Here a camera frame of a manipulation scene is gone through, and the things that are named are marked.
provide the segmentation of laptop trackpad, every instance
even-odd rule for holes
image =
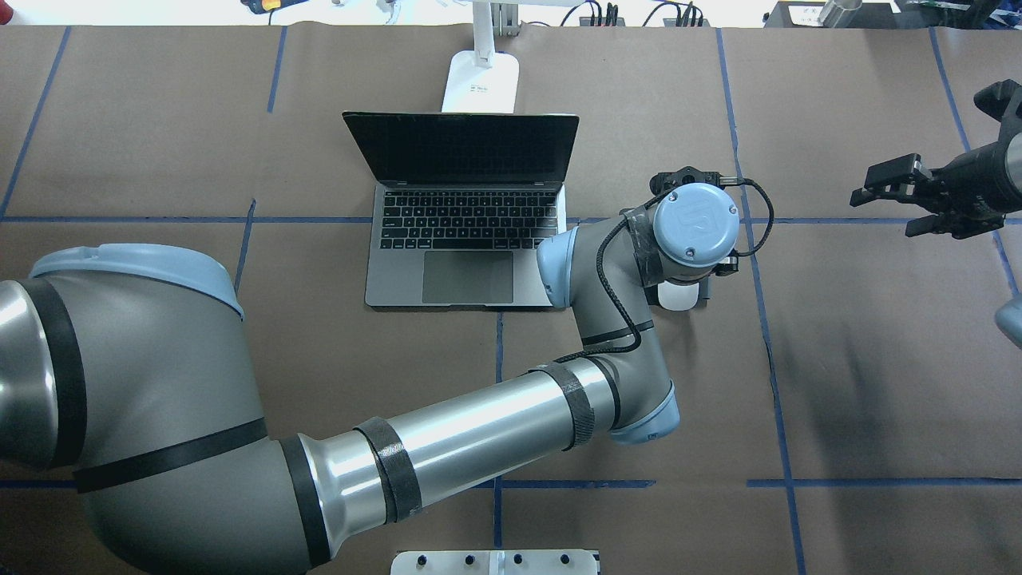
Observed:
[[[426,251],[424,304],[510,304],[511,251]]]

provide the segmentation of gray robot arm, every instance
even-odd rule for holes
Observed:
[[[662,199],[541,246],[583,352],[325,440],[267,437],[219,263],[144,244],[51,253],[0,283],[0,458],[73,465],[99,538],[143,570],[289,574],[596,433],[665,435],[679,413],[645,287],[711,273],[738,215],[707,184]]]

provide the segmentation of keyboard key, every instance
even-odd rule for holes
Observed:
[[[493,249],[494,247],[496,245],[493,239],[433,239],[433,249]]]

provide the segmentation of white floor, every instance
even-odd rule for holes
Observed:
[[[466,0],[400,0],[399,25],[447,25],[472,21]],[[600,0],[606,8],[605,0]],[[894,2],[890,3],[896,10]],[[98,25],[98,26],[230,26],[266,25],[267,14],[252,14],[238,0],[7,0],[14,8],[12,25]],[[698,0],[696,5],[714,27],[760,28],[764,12],[776,0]],[[628,26],[640,26],[657,5],[655,0],[621,0],[618,15]],[[569,8],[527,6],[519,8],[522,21],[560,23]],[[575,16],[589,14],[589,6],[574,11],[566,26],[578,26]],[[662,26],[662,17],[675,14],[667,6],[657,11],[649,26]],[[335,25],[382,25],[390,17],[390,5],[383,0],[308,0],[273,15],[274,25],[312,20]]]

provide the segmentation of laptop keyboard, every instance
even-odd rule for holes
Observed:
[[[557,233],[551,190],[387,190],[384,249],[535,249]]]

